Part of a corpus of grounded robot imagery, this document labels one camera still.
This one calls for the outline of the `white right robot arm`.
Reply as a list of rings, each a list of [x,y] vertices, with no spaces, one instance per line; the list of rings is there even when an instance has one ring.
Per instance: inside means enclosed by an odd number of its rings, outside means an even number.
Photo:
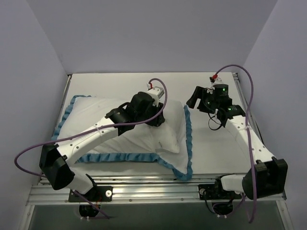
[[[218,83],[210,88],[197,86],[186,105],[217,118],[219,127],[224,127],[241,150],[249,155],[250,170],[245,175],[226,174],[215,180],[213,192],[217,197],[236,192],[254,200],[284,191],[288,171],[286,161],[277,159],[264,146],[249,125],[246,111],[233,104],[227,84]]]

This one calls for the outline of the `blue houndstooth pillow with pillowcase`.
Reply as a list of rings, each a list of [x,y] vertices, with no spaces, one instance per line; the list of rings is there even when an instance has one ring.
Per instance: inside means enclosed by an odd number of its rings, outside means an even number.
[[[111,109],[124,103],[110,99],[75,95],[66,107],[53,140],[70,137],[90,128]],[[156,162],[171,169],[181,181],[192,178],[192,127],[190,111],[179,101],[168,100],[160,127],[137,125],[133,130],[106,141],[81,156],[78,162]]]

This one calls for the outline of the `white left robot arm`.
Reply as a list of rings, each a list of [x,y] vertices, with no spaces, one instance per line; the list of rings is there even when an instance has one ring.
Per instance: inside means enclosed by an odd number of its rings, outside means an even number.
[[[165,90],[158,87],[135,94],[130,102],[112,109],[92,127],[73,137],[43,145],[39,167],[54,190],[69,188],[86,200],[93,200],[99,189],[87,174],[74,172],[71,166],[96,146],[116,138],[136,125],[159,127],[164,121]]]

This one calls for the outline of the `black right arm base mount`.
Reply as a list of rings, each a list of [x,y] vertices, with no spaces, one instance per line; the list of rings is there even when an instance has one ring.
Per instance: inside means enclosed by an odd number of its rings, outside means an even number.
[[[236,194],[233,191],[225,191],[214,184],[199,184],[198,191],[200,200],[231,200],[242,198],[242,195]]]

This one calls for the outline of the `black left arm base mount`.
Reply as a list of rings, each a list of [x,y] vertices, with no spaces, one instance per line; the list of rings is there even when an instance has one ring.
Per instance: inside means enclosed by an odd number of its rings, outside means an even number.
[[[113,196],[112,186],[98,186],[93,187],[89,192],[82,195],[86,200],[90,202],[110,202]],[[84,199],[76,195],[72,190],[69,193],[69,202],[86,202]]]

